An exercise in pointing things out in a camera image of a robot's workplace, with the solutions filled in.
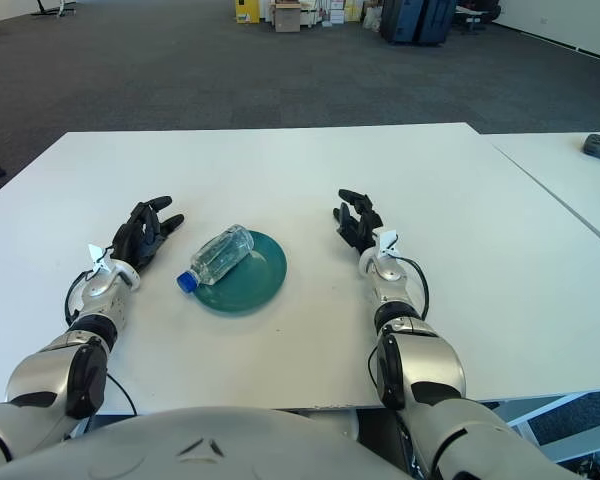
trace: water bottle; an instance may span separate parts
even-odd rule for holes
[[[249,230],[234,225],[213,238],[191,257],[191,267],[177,279],[185,293],[191,293],[201,283],[213,285],[253,249]]]

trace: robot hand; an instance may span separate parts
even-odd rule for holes
[[[160,245],[184,221],[184,215],[178,214],[160,223],[158,212],[169,205],[171,197],[138,203],[127,223],[113,237],[111,258],[127,262],[138,273],[142,271]]]

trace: teal plate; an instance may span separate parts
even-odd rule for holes
[[[251,231],[253,250],[215,285],[199,285],[194,294],[204,305],[221,312],[253,310],[273,298],[287,274],[280,245],[264,233]]]

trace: wire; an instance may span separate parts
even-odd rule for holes
[[[64,297],[64,320],[69,326],[71,326],[71,324],[79,314],[77,310],[75,310],[73,313],[69,312],[69,298],[71,297],[73,290],[78,286],[78,284],[82,281],[83,278],[86,278],[90,271],[91,270],[85,270],[84,272],[81,272],[80,275],[78,275],[73,281],[73,283],[69,287],[69,290],[67,290],[66,297]]]
[[[367,370],[369,370],[369,376],[371,377],[373,386],[376,388],[378,388],[378,384],[376,383],[376,379],[373,378],[373,373],[371,373],[371,358],[373,358],[373,354],[376,353],[377,350],[378,350],[377,346],[373,347],[373,350],[371,350],[371,353],[369,354],[369,358],[367,358]]]
[[[124,389],[124,387],[122,385],[120,385],[120,382],[118,382],[115,378],[113,378],[113,375],[111,375],[108,372],[107,372],[107,377],[109,378],[109,380],[111,380],[113,383],[115,383],[118,386],[118,388],[120,389],[120,391],[124,394],[124,396],[127,397],[127,400],[129,401],[129,406],[131,407],[131,410],[133,410],[133,416],[137,417],[138,411],[136,410],[136,406],[133,404],[133,400],[131,400],[131,397],[129,396],[127,391]]]
[[[111,249],[113,249],[113,245],[109,245],[107,248],[105,248],[102,252],[102,256],[98,260],[96,260],[95,263],[98,263],[100,260],[102,260],[107,255],[107,252]],[[85,282],[88,282],[93,277],[95,277],[99,271],[100,269],[96,270],[95,272],[93,272],[93,270],[85,270],[76,277],[73,283],[71,283],[69,290],[67,290],[67,295],[64,297],[64,321],[67,322],[67,325],[71,326],[71,324],[80,314],[80,312],[78,312],[77,310],[75,310],[73,313],[69,311],[69,298],[71,297],[71,294],[78,286],[78,284],[82,281],[82,279],[84,279]]]
[[[429,284],[427,283],[427,279],[424,276],[424,272],[420,268],[420,265],[418,265],[415,262],[415,260],[411,260],[410,258],[404,257],[396,257],[391,254],[389,254],[389,256],[391,258],[395,258],[396,260],[402,260],[403,262],[408,263],[418,273],[420,281],[422,282],[422,289],[424,290],[424,308],[422,309],[422,314],[420,316],[422,317],[422,320],[425,320],[427,318],[427,314],[429,313]]]

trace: tabletop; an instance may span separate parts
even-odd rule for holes
[[[582,146],[589,133],[488,135],[488,140],[600,235],[600,159]]]
[[[0,400],[17,363],[63,332],[87,244],[171,195],[161,215],[186,220],[143,271],[109,362],[139,411],[378,406],[368,290],[332,216],[339,188],[367,193],[424,269],[428,321],[470,398],[600,390],[600,239],[468,125],[439,124],[64,135],[0,190]],[[234,223],[271,235],[288,262],[278,294],[238,317],[175,284]],[[421,308],[417,280],[408,290]],[[128,412],[110,384],[101,411]]]

